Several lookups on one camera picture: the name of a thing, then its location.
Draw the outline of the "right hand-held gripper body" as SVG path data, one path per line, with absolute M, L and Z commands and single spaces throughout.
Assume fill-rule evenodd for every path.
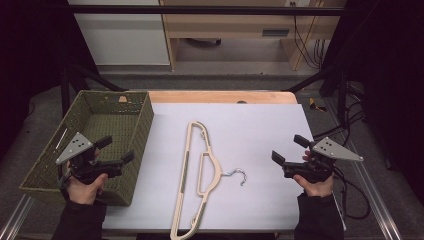
M 334 172 L 336 160 L 362 162 L 364 158 L 326 137 L 310 148 L 312 159 L 302 163 L 286 162 L 282 166 L 284 177 L 300 175 L 310 183 L 324 182 Z

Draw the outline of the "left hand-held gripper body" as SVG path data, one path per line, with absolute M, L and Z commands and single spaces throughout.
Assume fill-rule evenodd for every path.
M 99 150 L 84 135 L 77 132 L 57 157 L 58 179 L 66 181 L 70 176 L 89 185 L 102 173 L 114 178 L 122 175 L 123 164 L 120 160 L 97 160 L 96 152 Z

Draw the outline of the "green woven basket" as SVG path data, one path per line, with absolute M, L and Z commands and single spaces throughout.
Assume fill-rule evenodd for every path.
M 118 160 L 129 151 L 134 159 L 120 176 L 107 181 L 100 200 L 110 206 L 129 206 L 153 118 L 147 92 L 79 92 L 19 189 L 39 201 L 63 203 L 56 159 L 77 133 L 92 142 L 110 136 L 112 143 L 100 150 L 100 160 Z

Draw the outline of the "person's right hand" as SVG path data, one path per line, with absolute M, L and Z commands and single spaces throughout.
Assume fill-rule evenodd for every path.
M 327 197 L 333 192 L 333 178 L 329 177 L 324 182 L 310 183 L 300 175 L 295 175 L 293 179 L 300 185 L 309 197 Z

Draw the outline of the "person's left hand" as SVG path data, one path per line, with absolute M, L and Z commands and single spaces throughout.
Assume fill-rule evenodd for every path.
M 69 199 L 77 204 L 93 205 L 96 197 L 102 194 L 107 180 L 108 175 L 105 173 L 102 173 L 89 185 L 71 177 L 67 187 Z

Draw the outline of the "white table sheet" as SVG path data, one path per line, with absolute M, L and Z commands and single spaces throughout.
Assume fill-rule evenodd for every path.
M 278 232 L 298 222 L 302 189 L 271 159 L 276 151 L 299 162 L 304 150 L 296 134 L 311 136 L 299 104 L 164 104 L 153 106 L 154 119 L 139 177 L 128 207 L 111 207 L 107 230 L 170 230 L 182 176 L 189 164 L 181 229 L 188 229 L 202 206 L 198 190 L 214 176 L 201 154 L 210 148 L 224 177 L 210 193 L 200 224 L 202 232 Z

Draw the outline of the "yellow and black tool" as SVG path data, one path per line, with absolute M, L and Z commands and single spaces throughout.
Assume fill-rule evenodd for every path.
M 318 106 L 314 98 L 309 98 L 309 108 L 311 110 L 317 110 L 320 112 L 327 112 L 327 108 L 325 106 Z

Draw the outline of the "black metal stand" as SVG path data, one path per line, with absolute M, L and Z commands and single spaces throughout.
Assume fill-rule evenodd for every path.
M 298 84 L 286 89 L 286 92 L 297 93 L 303 88 L 323 80 L 319 89 L 319 93 L 323 97 L 329 97 L 337 92 L 337 120 L 343 126 L 347 126 L 346 111 L 346 95 L 347 95 L 347 75 L 341 66 L 331 64 L 318 73 L 306 78 Z
M 70 87 L 73 87 L 76 92 L 81 90 L 89 90 L 86 79 L 91 79 L 96 83 L 106 87 L 111 91 L 124 92 L 125 88 L 119 87 L 106 79 L 102 78 L 81 65 L 72 64 L 66 66 L 62 71 L 61 77 L 61 100 L 62 100 L 62 116 L 65 116 L 71 105 Z

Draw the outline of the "black curtain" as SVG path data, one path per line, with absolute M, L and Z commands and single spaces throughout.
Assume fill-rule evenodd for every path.
M 0 0 L 0 160 L 28 116 L 30 99 L 60 84 L 70 60 L 96 64 L 69 0 Z
M 388 159 L 424 204 L 424 0 L 346 0 L 325 64 L 364 86 L 364 109 Z

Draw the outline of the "white cabinet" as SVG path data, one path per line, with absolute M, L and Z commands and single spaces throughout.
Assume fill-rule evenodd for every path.
M 168 65 L 160 14 L 75 14 L 97 65 Z

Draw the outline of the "light wooden desk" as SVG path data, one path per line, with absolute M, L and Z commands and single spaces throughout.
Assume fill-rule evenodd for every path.
M 237 6 L 343 8 L 347 0 L 159 0 L 162 6 Z M 337 16 L 165 14 L 167 37 L 274 38 L 279 40 L 292 70 L 299 69 L 312 40 L 332 39 Z

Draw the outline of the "dark chair base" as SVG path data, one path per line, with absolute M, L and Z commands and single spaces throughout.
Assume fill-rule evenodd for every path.
M 196 38 L 186 38 L 186 42 L 194 46 L 219 46 L 222 43 L 221 39 L 196 39 Z

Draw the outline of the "aluminium rail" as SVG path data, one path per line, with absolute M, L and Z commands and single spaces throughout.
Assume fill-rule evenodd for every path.
M 23 222 L 31 210 L 35 199 L 24 194 L 16 205 L 13 213 L 0 229 L 0 240 L 15 240 Z
M 323 101 L 328 108 L 328 111 L 332 116 L 335 124 L 341 124 L 337 118 L 337 103 L 329 98 L 324 98 Z M 347 133 L 340 133 L 340 139 L 342 142 L 346 141 L 346 147 L 348 150 L 353 152 L 357 151 L 353 142 L 348 139 Z M 350 165 L 356 174 L 356 178 L 358 179 L 362 190 L 370 202 L 370 208 L 372 209 L 373 215 L 382 231 L 382 234 L 384 235 L 384 238 L 386 240 L 402 240 L 401 234 L 393 218 L 391 217 L 391 214 L 386 204 L 384 203 L 382 196 L 380 195 L 374 181 L 372 180 L 364 165 L 364 161 L 353 161 L 350 162 Z

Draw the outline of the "black horizontal frame bar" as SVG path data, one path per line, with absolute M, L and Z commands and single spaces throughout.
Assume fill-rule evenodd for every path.
M 344 8 L 236 6 L 69 5 L 63 9 L 83 14 L 342 16 L 346 13 Z

